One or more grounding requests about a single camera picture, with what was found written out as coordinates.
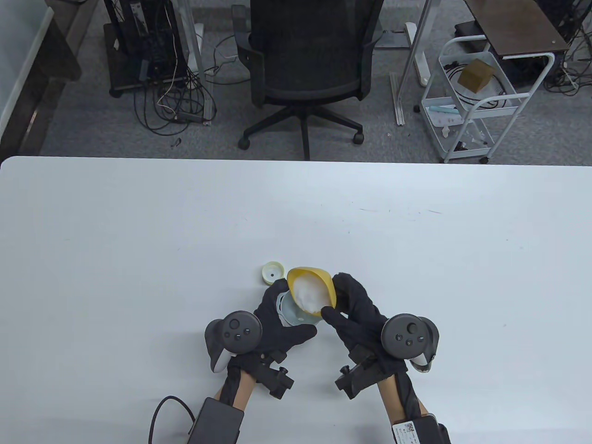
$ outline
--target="gray carpet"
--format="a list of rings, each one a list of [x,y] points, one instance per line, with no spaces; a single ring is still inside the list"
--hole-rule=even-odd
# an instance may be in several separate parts
[[[220,11],[220,0],[194,4],[202,19]],[[381,22],[385,28],[398,28],[405,20],[417,19],[417,3],[411,0],[385,2]],[[471,19],[462,0],[443,0],[428,59],[434,61],[442,44],[452,37],[453,26]],[[211,66],[211,48],[231,32],[225,25],[206,20],[205,63]],[[45,156],[98,157],[174,157],[187,159],[276,159],[301,160],[300,126],[293,118],[252,136],[251,148],[240,151],[236,143],[244,128],[273,113],[277,108],[255,108],[250,101],[249,84],[216,86],[214,98],[218,113],[213,124],[192,124],[179,136],[159,137],[145,130],[133,113],[133,96],[120,99],[108,94],[109,76],[102,25],[108,22],[102,2],[96,9],[79,52],[83,75],[66,86],[41,150]],[[235,53],[232,39],[221,46],[223,54]],[[397,127],[392,108],[388,73],[403,71],[405,52],[376,50],[373,61],[372,91],[363,101],[348,99],[329,107],[364,126],[361,146],[351,142],[353,131],[312,118],[309,123],[313,160],[356,162],[438,162],[439,157],[427,127],[412,112],[422,89],[416,78],[408,83],[404,108],[407,125]],[[229,82],[243,79],[248,71],[240,62],[226,65],[216,77]],[[440,92],[438,85],[435,92]],[[523,165],[592,165],[592,89],[575,97],[539,91],[518,118],[491,163]],[[505,119],[490,119],[495,135]],[[180,137],[181,143],[175,145]],[[455,162],[475,163],[476,159]]]

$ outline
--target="chair base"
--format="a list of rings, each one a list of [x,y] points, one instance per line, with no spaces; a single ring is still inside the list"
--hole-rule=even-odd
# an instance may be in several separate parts
[[[353,142],[356,145],[361,145],[364,142],[363,127],[357,122],[348,119],[336,112],[329,111],[323,107],[306,107],[306,106],[289,106],[282,108],[275,114],[263,119],[261,122],[247,128],[243,137],[239,140],[239,148],[242,150],[249,149],[251,145],[249,136],[251,134],[258,133],[265,128],[269,128],[271,125],[286,120],[288,117],[298,117],[300,119],[300,130],[302,131],[302,145],[304,149],[304,160],[310,160],[310,145],[308,143],[308,117],[315,115],[325,120],[329,120],[334,123],[338,123],[348,128],[352,128],[357,131],[353,137]]]

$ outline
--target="cart wheel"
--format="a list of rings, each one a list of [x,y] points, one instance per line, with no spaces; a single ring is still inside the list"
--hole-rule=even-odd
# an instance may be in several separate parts
[[[115,99],[119,99],[119,97],[121,97],[122,94],[123,94],[123,91],[118,91],[116,89],[109,90],[109,95]]]

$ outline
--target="white powder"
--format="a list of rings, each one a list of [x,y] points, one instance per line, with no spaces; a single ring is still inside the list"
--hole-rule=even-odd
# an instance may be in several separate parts
[[[313,274],[304,274],[294,280],[294,301],[309,313],[318,313],[321,308],[331,305],[329,289],[321,278]]]

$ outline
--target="chair armrest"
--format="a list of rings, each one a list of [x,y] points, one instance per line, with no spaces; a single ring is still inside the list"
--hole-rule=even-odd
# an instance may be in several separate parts
[[[244,5],[232,5],[232,27],[239,60],[251,74],[251,99],[260,107],[265,100],[265,58],[263,53],[252,48],[247,27],[247,8]]]
[[[372,34],[372,40],[362,46],[362,62],[360,67],[360,96],[358,99],[362,99],[370,92],[370,85],[372,80],[372,52],[377,41],[382,37],[382,25],[380,20],[377,20],[374,33]]]
[[[374,28],[372,40],[368,44],[372,45],[374,47],[374,45],[376,45],[376,43],[378,42],[378,40],[381,39],[381,37],[382,37],[382,25],[380,23],[380,20],[378,20],[376,23],[376,28]]]

